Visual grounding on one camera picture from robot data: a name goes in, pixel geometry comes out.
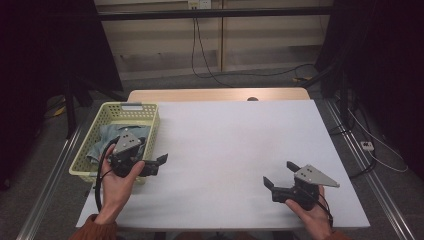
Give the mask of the black horizontal metal bar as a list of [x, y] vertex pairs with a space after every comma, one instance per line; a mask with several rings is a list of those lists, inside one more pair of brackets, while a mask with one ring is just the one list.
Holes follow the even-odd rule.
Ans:
[[102, 21], [163, 20], [191, 18], [266, 17], [330, 15], [333, 7], [253, 8], [253, 9], [206, 9], [148, 12], [99, 12]]

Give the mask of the aluminium floor rail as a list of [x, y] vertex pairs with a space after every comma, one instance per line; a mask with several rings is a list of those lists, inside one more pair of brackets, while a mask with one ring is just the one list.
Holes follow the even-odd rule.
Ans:
[[[360, 143], [351, 131], [347, 131], [342, 125], [341, 117], [339, 116], [340, 111], [337, 109], [336, 104], [328, 100], [325, 101], [334, 121], [336, 124], [340, 124], [340, 129], [343, 131], [342, 136], [347, 143], [354, 159], [361, 170], [366, 168], [366, 165], [370, 163], [367, 154], [360, 146]], [[380, 178], [375, 171], [364, 174], [368, 185], [370, 186], [373, 194], [375, 195], [379, 205], [382, 207], [384, 214], [390, 222], [394, 232], [399, 240], [416, 240], [412, 229], [409, 227], [406, 218], [394, 202]]]
[[70, 157], [81, 133], [81, 126], [77, 125], [66, 138], [64, 146], [58, 155], [55, 165], [45, 182], [43, 189], [26, 218], [16, 240], [34, 240], [41, 222], [51, 204], [53, 194], [59, 184], [65, 165]]

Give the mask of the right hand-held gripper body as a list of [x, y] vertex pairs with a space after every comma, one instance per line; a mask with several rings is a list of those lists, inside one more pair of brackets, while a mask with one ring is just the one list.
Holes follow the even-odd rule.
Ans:
[[340, 184], [314, 166], [307, 164], [293, 172], [294, 185], [291, 188], [276, 187], [271, 191], [272, 201], [285, 203], [294, 200], [304, 210], [311, 210], [319, 199], [319, 186], [338, 188]]

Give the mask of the light denim garment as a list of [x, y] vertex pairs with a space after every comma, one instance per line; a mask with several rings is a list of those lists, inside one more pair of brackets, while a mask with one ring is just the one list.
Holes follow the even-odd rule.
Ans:
[[109, 124], [102, 125], [99, 130], [100, 140], [95, 142], [86, 154], [87, 160], [92, 164], [97, 164], [99, 157], [107, 144], [127, 130], [137, 138], [147, 138], [151, 127], [148, 125], [128, 125], [128, 124]]

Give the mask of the wooden table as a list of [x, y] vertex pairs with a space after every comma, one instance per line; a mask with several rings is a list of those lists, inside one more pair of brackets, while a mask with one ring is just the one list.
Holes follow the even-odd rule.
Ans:
[[128, 102], [309, 100], [304, 88], [216, 88], [134, 90]]

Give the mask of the person's orange right sleeve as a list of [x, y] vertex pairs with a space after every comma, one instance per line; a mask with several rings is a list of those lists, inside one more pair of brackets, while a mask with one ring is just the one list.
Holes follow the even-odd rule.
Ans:
[[334, 231], [327, 240], [352, 240], [342, 232]]

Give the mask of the person's left hand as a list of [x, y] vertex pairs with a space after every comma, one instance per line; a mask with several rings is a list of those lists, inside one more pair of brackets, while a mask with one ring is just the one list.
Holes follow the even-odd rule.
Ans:
[[96, 224], [107, 225], [115, 222], [128, 202], [135, 179], [143, 170], [144, 165], [143, 161], [137, 162], [130, 173], [125, 178], [121, 178], [115, 175], [108, 162], [102, 164], [103, 204], [94, 220]]

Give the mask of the pale yellow plastic basket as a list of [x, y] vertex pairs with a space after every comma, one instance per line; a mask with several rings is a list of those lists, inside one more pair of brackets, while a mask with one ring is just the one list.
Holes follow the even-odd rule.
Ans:
[[69, 168], [69, 173], [80, 177], [85, 182], [95, 182], [98, 164], [88, 159], [88, 153], [95, 144], [105, 138], [105, 134], [101, 132], [104, 126], [122, 125], [124, 128], [148, 126], [149, 133], [142, 159], [151, 160], [160, 125], [158, 109], [159, 106], [156, 103], [106, 102], [102, 104]]

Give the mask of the black stand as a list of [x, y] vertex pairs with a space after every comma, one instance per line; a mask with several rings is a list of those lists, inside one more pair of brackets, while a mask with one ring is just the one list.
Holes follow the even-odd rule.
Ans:
[[67, 124], [68, 124], [67, 138], [68, 139], [72, 137], [72, 135], [76, 132], [76, 129], [77, 129], [74, 98], [77, 98], [77, 101], [82, 107], [90, 107], [93, 103], [93, 99], [89, 91], [93, 89], [115, 101], [119, 101], [119, 102], [126, 101], [125, 97], [117, 93], [114, 93], [112, 90], [108, 90], [106, 87], [103, 87], [86, 78], [73, 79], [72, 77], [63, 77], [62, 84], [63, 84], [63, 91], [64, 91], [64, 97], [65, 97], [66, 113], [67, 113]]

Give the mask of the person's right hand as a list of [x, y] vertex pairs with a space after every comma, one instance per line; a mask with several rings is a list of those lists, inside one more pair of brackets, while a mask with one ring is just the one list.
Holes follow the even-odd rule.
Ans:
[[285, 201], [285, 205], [303, 222], [304, 228], [313, 240], [326, 240], [332, 234], [332, 227], [326, 212], [326, 203], [323, 197], [324, 188], [320, 186], [318, 203], [309, 211], [304, 210], [294, 200], [288, 199]]

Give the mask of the white wall outlet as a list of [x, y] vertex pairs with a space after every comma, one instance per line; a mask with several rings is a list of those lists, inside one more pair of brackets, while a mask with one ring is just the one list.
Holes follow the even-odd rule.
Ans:
[[188, 8], [190, 10], [209, 10], [212, 8], [211, 0], [188, 0]]

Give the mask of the white table mat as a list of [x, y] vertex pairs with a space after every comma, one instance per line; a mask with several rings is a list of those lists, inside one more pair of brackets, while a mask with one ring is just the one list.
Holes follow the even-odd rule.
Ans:
[[159, 231], [289, 230], [301, 227], [263, 180], [290, 187], [289, 161], [330, 176], [337, 228], [369, 221], [312, 100], [162, 102], [154, 154], [157, 175], [136, 186], [119, 215], [122, 229]]

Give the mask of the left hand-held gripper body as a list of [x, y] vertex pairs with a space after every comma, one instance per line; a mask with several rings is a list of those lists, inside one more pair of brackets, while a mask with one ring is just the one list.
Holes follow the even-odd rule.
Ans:
[[126, 177], [137, 162], [143, 162], [144, 168], [139, 173], [140, 177], [156, 176], [160, 164], [157, 161], [143, 160], [139, 156], [139, 150], [143, 147], [141, 139], [131, 132], [122, 132], [115, 144], [112, 154], [109, 156], [113, 172], [119, 177]]

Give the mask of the black curtain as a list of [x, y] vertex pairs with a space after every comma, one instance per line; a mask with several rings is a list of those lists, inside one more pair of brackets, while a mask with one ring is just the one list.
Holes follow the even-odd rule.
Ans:
[[424, 0], [333, 0], [323, 71], [357, 30], [347, 80], [405, 162], [424, 177]]
[[95, 0], [0, 0], [0, 191], [24, 162], [55, 95], [89, 106], [123, 89]]

